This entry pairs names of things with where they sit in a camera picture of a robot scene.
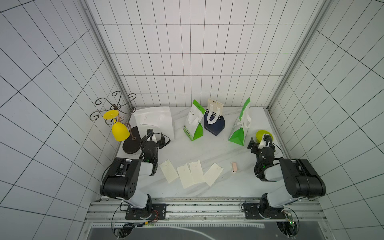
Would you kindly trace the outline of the pink stapler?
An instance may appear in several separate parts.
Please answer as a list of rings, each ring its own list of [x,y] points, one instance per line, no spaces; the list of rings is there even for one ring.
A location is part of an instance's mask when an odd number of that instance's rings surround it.
[[[232,172],[233,173],[237,173],[238,172],[238,166],[237,166],[236,162],[231,162],[231,168],[232,168]]]

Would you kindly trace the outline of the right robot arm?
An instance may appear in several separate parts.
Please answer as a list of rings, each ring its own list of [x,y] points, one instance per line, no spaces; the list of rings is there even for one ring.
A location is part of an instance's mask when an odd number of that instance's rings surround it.
[[[259,180],[284,182],[282,187],[263,194],[258,207],[261,214],[280,210],[302,198],[322,197],[326,194],[324,181],[308,160],[275,157],[276,145],[272,136],[264,134],[259,142],[251,139],[248,149],[257,156],[254,173]]]

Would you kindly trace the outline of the cream receipt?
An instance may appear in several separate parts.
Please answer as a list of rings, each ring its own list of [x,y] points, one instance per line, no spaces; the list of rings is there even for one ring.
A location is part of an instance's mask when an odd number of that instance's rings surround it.
[[[205,182],[204,173],[200,161],[191,162],[190,171],[194,180],[194,184],[200,184]]]
[[[170,160],[166,160],[165,162],[160,164],[160,168],[168,183],[173,182],[179,177],[178,172],[176,171]]]
[[[187,164],[177,168],[179,178],[181,180],[184,189],[187,189],[194,185],[194,179]]]
[[[218,179],[224,169],[218,164],[213,163],[210,169],[204,174],[205,182],[211,187]]]

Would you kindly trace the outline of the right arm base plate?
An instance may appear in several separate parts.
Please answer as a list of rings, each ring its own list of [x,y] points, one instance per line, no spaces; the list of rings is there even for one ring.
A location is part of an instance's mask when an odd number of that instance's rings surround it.
[[[243,203],[241,209],[247,220],[285,220],[286,215],[281,208],[272,208],[269,205]]]

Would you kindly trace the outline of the green white bag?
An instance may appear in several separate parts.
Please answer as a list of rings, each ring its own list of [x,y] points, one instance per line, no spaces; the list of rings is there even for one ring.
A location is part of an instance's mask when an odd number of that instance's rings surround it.
[[[235,124],[233,125],[229,141],[238,145],[243,146],[248,129],[250,128],[252,119],[249,114],[249,109],[251,106],[251,99],[247,98],[246,102],[243,105],[243,108],[240,112],[239,117],[237,118]]]
[[[196,100],[193,100],[184,124],[184,132],[191,141],[197,140],[204,135],[202,121],[204,120],[205,113],[206,110]]]

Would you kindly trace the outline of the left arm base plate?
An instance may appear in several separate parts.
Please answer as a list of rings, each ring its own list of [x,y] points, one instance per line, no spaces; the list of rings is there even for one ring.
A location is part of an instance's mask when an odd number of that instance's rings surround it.
[[[129,207],[126,210],[125,219],[135,221],[164,220],[166,218],[166,213],[166,204],[151,204],[146,206],[144,209]]]

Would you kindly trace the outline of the yellow cup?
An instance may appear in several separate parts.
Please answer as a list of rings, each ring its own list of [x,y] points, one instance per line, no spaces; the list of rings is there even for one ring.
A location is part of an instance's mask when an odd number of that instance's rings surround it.
[[[130,131],[127,126],[120,122],[116,122],[112,126],[112,133],[117,142],[123,142],[130,137]]]

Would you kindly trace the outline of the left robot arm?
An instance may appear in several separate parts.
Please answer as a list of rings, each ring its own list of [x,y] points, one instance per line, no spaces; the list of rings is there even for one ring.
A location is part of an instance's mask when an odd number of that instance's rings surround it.
[[[171,139],[162,134],[147,130],[141,139],[141,154],[138,159],[115,158],[103,173],[100,194],[122,200],[136,211],[152,211],[150,195],[137,190],[140,176],[153,176],[158,169],[159,150],[167,146]]]

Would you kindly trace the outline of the white paper bag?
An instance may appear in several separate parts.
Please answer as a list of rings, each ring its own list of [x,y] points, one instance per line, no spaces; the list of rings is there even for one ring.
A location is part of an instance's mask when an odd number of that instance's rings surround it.
[[[172,114],[170,107],[152,107],[136,110],[133,113],[139,134],[144,137],[148,129],[155,133],[168,136],[171,141],[175,140]]]

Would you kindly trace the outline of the navy beige bag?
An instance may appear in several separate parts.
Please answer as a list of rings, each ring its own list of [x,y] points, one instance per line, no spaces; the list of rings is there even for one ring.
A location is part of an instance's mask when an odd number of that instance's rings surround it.
[[[204,115],[204,128],[214,136],[218,136],[225,128],[223,117],[224,104],[208,99],[208,108]]]

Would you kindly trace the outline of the green bowl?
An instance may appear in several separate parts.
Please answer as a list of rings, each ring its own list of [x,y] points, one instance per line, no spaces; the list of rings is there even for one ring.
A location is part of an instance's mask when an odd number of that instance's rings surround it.
[[[272,140],[274,139],[273,135],[270,132],[266,130],[259,130],[256,133],[257,143],[261,143],[261,141],[264,139],[264,135],[269,135],[272,138]]]

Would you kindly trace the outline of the black oval stand base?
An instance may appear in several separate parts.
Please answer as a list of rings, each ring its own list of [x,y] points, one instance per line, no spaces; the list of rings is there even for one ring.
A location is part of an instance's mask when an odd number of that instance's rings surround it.
[[[133,127],[131,130],[131,135],[123,143],[123,151],[126,154],[134,154],[141,148],[141,136],[138,127]]]

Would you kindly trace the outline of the yellow saucer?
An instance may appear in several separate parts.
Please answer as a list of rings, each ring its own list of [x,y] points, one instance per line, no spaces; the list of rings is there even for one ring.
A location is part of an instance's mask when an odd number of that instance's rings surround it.
[[[103,118],[105,120],[112,120],[112,119],[117,118],[118,115],[119,115],[118,110],[110,110],[110,111],[107,111],[106,113],[104,113]]]

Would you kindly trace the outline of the black scroll metal stand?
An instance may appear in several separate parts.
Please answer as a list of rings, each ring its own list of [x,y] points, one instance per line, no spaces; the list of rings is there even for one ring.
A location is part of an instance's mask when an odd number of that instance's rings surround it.
[[[125,104],[120,103],[120,101],[122,99],[122,95],[123,95],[121,91],[114,91],[111,93],[111,95],[112,95],[112,97],[118,96],[119,97],[118,102],[117,103],[111,103],[107,98],[98,98],[95,101],[96,106],[103,106],[105,103],[107,103],[110,108],[105,109],[105,110],[96,110],[96,111],[92,112],[89,116],[89,119],[91,121],[94,122],[94,121],[98,120],[99,117],[101,116],[101,114],[105,114],[108,111],[117,111],[116,116],[114,113],[112,113],[112,117],[107,117],[107,119],[105,119],[103,117],[105,123],[108,126],[112,126],[113,124],[115,124],[117,122],[122,123],[122,121],[124,120],[124,116],[121,117],[120,114],[129,115],[129,114],[132,114],[136,111],[136,108],[132,107],[131,103],[137,98],[137,94],[135,94],[135,93],[128,94],[128,102]]]

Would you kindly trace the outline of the aluminium rail frame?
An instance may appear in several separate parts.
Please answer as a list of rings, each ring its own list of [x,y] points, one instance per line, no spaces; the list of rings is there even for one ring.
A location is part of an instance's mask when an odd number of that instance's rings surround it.
[[[247,220],[241,209],[243,203],[259,204],[260,198],[153,198],[152,204],[166,204],[164,220],[126,220],[127,203],[122,200],[102,198],[92,202],[79,239],[85,240],[92,228],[121,229],[132,223],[145,227],[255,227],[262,229],[264,223],[287,223],[298,228],[306,222],[315,222],[320,227],[320,235],[327,240],[335,239],[328,220],[316,201],[298,201],[283,207],[285,220]]]

